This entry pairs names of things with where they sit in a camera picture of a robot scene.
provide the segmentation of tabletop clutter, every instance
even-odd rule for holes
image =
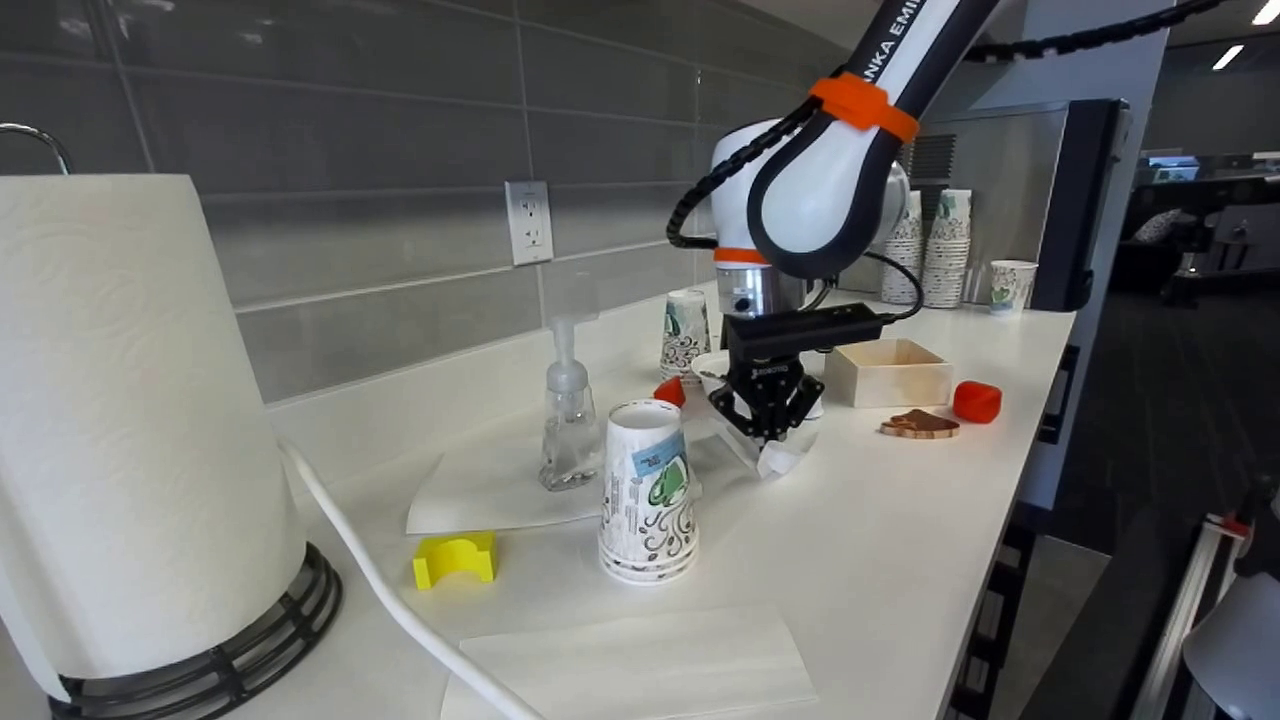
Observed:
[[[440,589],[445,576],[496,581],[496,530],[544,526],[565,519],[596,519],[596,563],[608,581],[626,589],[654,589],[682,576],[696,563],[696,475],[689,469],[682,423],[689,410],[708,418],[705,397],[718,385],[726,356],[712,351],[708,301],[698,291],[670,291],[663,301],[663,378],[650,397],[621,405],[596,418],[586,367],[573,356],[573,324],[550,324],[554,356],[547,362],[547,410],[538,434],[538,475],[493,479],[489,496],[504,490],[521,509],[536,509],[538,519],[496,519],[472,501],[467,514],[446,514],[413,550],[413,581],[420,590]],[[823,351],[823,405],[884,410],[879,434],[889,441],[953,441],[962,423],[993,423],[1000,417],[1000,389],[982,378],[953,385],[942,356],[915,338],[869,338]],[[756,479],[784,475],[810,443],[773,441],[753,443],[737,434],[737,447],[756,447]]]

